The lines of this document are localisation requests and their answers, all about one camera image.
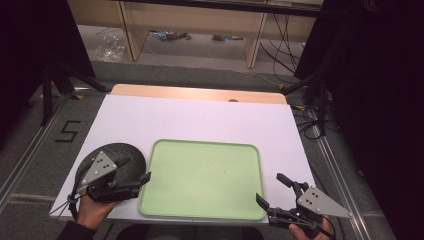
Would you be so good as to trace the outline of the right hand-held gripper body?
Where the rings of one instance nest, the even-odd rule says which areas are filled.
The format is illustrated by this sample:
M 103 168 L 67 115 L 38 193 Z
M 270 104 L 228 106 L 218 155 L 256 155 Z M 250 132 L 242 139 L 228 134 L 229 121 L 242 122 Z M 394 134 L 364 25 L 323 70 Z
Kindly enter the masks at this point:
M 320 189 L 306 182 L 284 181 L 295 193 L 295 207 L 290 210 L 268 207 L 270 226 L 287 229 L 294 224 L 304 231 L 318 231 L 324 216 L 352 218 L 353 214 Z

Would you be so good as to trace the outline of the person's left hand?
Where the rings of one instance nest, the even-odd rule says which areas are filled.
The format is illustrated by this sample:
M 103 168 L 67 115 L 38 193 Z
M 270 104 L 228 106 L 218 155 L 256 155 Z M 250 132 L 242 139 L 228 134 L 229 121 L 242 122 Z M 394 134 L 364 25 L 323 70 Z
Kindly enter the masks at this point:
M 84 195 L 80 198 L 76 222 L 88 229 L 97 230 L 117 205 L 119 202 L 96 203 L 89 196 Z

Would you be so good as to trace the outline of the light green plastic tray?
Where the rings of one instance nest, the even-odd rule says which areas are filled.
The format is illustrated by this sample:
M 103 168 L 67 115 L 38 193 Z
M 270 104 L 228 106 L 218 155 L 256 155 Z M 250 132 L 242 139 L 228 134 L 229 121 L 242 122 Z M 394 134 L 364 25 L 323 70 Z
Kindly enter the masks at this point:
M 249 144 L 162 139 L 139 197 L 146 216 L 259 221 L 264 193 L 258 149 Z

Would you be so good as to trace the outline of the white board sheet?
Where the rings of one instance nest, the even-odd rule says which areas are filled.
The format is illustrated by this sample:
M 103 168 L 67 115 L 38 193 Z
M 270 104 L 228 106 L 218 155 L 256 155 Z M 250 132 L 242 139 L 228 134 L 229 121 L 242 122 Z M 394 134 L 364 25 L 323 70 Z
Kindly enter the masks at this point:
M 96 158 L 100 147 L 107 144 L 127 143 L 142 153 L 148 170 L 153 146 L 162 139 L 255 146 L 264 187 L 259 195 L 273 207 L 295 207 L 295 194 L 276 179 L 278 173 L 299 183 L 315 183 L 291 108 L 286 104 L 108 95 L 76 160 Z M 146 216 L 139 209 L 142 188 L 108 217 L 137 223 L 207 225 L 251 225 L 267 220 L 266 213 L 259 221 Z

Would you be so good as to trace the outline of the black metal stand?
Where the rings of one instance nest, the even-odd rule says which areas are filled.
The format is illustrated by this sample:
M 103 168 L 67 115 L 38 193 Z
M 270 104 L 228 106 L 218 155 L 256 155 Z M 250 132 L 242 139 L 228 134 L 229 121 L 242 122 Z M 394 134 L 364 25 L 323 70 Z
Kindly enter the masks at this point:
M 60 94 L 72 94 L 75 87 L 70 81 L 70 77 L 88 84 L 99 92 L 108 93 L 110 88 L 97 82 L 95 77 L 89 77 L 61 62 L 46 64 L 42 71 L 42 99 L 43 99 L 43 119 L 42 126 L 45 126 L 53 115 L 53 95 L 52 86 L 55 86 Z
M 304 94 L 304 100 L 307 103 L 312 103 L 313 101 L 318 101 L 318 114 L 315 120 L 315 125 L 319 130 L 319 137 L 326 135 L 325 132 L 325 113 L 326 113 L 326 84 L 323 77 L 315 72 L 310 76 L 306 77 L 303 80 L 300 80 L 298 83 L 284 88 L 281 90 L 281 93 L 285 96 L 299 90 L 300 88 L 306 86 L 307 90 Z

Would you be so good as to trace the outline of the clear plastic bag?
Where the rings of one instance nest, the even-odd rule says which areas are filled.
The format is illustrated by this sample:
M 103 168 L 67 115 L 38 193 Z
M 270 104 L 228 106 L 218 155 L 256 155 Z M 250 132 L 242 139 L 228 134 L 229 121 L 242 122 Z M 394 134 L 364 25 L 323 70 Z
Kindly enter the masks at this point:
M 96 47 L 95 54 L 99 61 L 115 63 L 122 60 L 124 51 L 125 45 L 120 38 L 111 32 L 107 32 L 101 43 Z

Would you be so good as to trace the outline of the black curtain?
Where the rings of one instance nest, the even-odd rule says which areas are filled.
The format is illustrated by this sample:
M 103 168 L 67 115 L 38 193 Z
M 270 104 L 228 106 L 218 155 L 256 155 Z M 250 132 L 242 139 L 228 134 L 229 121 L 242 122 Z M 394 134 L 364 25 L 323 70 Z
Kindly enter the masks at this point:
M 58 64 L 95 75 L 68 1 L 0 0 L 0 147 Z
M 296 77 L 311 74 L 354 7 L 323 0 Z M 373 0 L 326 84 L 343 135 L 397 240 L 424 240 L 424 0 Z

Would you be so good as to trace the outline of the small clutter under desk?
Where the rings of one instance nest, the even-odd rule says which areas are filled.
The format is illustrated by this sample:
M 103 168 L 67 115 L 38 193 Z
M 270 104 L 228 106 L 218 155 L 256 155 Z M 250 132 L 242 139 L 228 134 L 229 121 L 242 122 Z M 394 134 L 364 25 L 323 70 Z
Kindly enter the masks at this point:
M 179 39 L 190 40 L 192 38 L 192 35 L 190 33 L 153 31 L 153 30 L 149 30 L 148 35 L 150 37 L 157 38 L 161 41 L 174 41 Z M 211 39 L 213 41 L 242 40 L 242 37 L 229 36 L 229 35 L 225 35 L 225 36 L 213 35 Z

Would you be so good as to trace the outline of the wooden shelf unit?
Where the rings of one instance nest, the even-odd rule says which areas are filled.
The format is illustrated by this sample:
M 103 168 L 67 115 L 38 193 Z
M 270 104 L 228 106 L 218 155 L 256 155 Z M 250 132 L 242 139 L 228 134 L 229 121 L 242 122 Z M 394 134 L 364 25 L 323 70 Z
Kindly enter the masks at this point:
M 294 14 L 273 15 L 114 0 L 67 1 L 77 24 L 122 29 L 128 56 L 133 61 L 139 58 L 147 32 L 155 30 L 241 37 L 247 66 L 252 68 L 260 40 L 279 40 L 283 30 L 287 30 L 290 42 L 305 43 L 316 21 L 314 17 Z

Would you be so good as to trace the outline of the aluminium floor rail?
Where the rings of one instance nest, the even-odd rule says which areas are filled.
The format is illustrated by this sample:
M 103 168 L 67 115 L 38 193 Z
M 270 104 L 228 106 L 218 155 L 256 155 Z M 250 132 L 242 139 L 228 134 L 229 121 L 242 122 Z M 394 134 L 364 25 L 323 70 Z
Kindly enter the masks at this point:
M 46 136 L 50 132 L 52 126 L 57 120 L 58 115 L 66 106 L 68 101 L 69 98 L 64 95 L 58 98 L 56 106 L 53 108 L 52 115 L 37 129 L 37 132 L 31 139 L 31 142 L 27 145 L 25 151 L 20 156 L 14 168 L 11 170 L 4 183 L 0 186 L 0 212 L 7 205 L 7 202 L 11 198 L 12 193 L 31 165 L 33 159 L 38 154 L 38 151 L 44 143 Z
M 351 213 L 350 223 L 358 240 L 371 240 L 371 235 L 366 227 L 363 217 L 360 214 L 359 208 L 353 199 L 352 193 L 342 176 L 342 172 L 338 166 L 336 158 L 328 143 L 323 131 L 315 124 L 312 127 L 313 133 L 317 138 L 318 145 L 323 154 L 325 163 L 334 181 L 338 194 L 343 206 Z

